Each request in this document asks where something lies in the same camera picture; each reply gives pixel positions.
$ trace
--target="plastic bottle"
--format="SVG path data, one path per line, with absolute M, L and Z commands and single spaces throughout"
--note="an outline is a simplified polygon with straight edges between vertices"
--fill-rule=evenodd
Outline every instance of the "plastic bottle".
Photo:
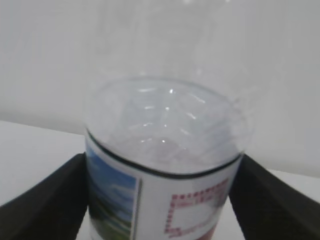
M 85 121 L 91 237 L 210 240 L 276 63 L 278 44 L 264 36 L 281 42 L 283 7 L 102 0 L 96 9 Z

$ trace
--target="bottle label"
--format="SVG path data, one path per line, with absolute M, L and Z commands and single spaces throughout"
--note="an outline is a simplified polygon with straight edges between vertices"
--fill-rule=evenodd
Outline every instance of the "bottle label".
M 110 152 L 86 135 L 94 240 L 210 240 L 239 167 L 159 172 Z

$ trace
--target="white surface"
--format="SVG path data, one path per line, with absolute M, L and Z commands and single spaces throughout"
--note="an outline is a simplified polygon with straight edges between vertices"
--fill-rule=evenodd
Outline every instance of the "white surface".
M 82 134 L 82 11 L 78 0 L 0 1 L 0 119 Z M 287 1 L 281 75 L 249 149 L 268 168 L 318 177 L 319 11 Z
M 82 135 L 0 121 L 0 205 L 44 179 L 64 162 L 84 151 Z M 320 179 L 271 171 L 281 180 L 320 202 Z M 86 215 L 77 240 L 89 239 Z M 244 240 L 227 201 L 214 234 L 215 240 Z

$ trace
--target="white wall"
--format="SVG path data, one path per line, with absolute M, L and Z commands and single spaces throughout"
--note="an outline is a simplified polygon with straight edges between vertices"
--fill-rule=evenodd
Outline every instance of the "white wall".
M 248 152 L 268 168 L 319 177 L 320 1 L 287 2 L 281 78 Z M 82 22 L 79 0 L 0 0 L 0 120 L 82 133 Z

